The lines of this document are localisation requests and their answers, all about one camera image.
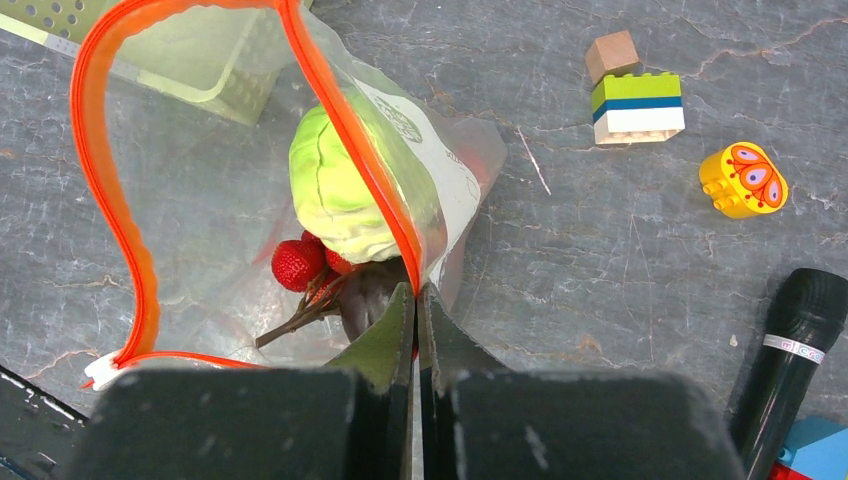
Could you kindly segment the red lychee bunch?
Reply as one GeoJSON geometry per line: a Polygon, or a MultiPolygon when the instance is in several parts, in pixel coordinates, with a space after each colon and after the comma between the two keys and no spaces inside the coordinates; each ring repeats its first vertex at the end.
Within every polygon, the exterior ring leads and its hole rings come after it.
{"type": "Polygon", "coordinates": [[[315,321],[339,315],[342,287],[359,265],[345,260],[304,231],[299,239],[284,240],[275,247],[270,267],[285,290],[301,297],[286,321],[255,339],[256,348],[315,321]]]}

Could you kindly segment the green cabbage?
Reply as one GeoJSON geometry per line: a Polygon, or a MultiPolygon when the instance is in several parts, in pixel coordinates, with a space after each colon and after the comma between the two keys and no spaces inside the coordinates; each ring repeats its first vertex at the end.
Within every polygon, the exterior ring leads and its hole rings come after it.
{"type": "MultiPolygon", "coordinates": [[[[408,213],[428,223],[441,214],[435,184],[378,106],[349,90],[348,100],[392,178],[408,213]]],[[[400,255],[373,195],[323,105],[310,109],[289,149],[293,206],[303,228],[346,261],[362,264],[400,255]]]]}

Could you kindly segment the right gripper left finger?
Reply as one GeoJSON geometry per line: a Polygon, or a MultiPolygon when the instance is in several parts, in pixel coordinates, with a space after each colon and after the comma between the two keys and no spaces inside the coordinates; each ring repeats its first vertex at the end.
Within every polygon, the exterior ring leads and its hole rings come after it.
{"type": "Polygon", "coordinates": [[[310,369],[141,369],[96,406],[73,479],[407,479],[415,297],[310,369]]]}

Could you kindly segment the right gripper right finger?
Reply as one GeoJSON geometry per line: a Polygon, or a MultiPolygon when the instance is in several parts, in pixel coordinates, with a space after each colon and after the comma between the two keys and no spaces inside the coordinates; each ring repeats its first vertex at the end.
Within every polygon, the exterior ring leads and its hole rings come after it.
{"type": "Polygon", "coordinates": [[[428,479],[740,479],[721,413],[663,371],[515,371],[417,298],[428,479]]]}

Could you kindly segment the dark brown mangosteen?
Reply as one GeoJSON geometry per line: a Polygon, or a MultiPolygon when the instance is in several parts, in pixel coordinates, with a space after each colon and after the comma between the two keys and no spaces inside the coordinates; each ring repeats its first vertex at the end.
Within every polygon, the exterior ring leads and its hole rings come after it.
{"type": "Polygon", "coordinates": [[[347,277],[338,303],[342,326],[350,342],[381,318],[397,285],[408,281],[401,257],[369,262],[347,277]]]}

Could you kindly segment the clear zip top bag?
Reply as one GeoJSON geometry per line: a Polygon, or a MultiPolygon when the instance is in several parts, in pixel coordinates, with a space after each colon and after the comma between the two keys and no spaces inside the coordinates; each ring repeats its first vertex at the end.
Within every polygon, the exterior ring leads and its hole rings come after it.
{"type": "Polygon", "coordinates": [[[399,247],[414,288],[452,302],[467,233],[507,156],[497,127],[439,114],[352,55],[298,1],[123,1],[92,27],[74,65],[71,121],[90,191],[134,287],[125,343],[90,363],[101,390],[141,368],[318,366],[350,344],[329,316],[255,347],[301,295],[271,273],[284,240],[306,231],[292,201],[289,149],[323,105],[399,247]],[[130,36],[193,6],[276,11],[294,63],[280,71],[253,125],[221,117],[112,73],[130,36]],[[441,214],[410,216],[348,100],[365,95],[429,172],[441,214]]]}

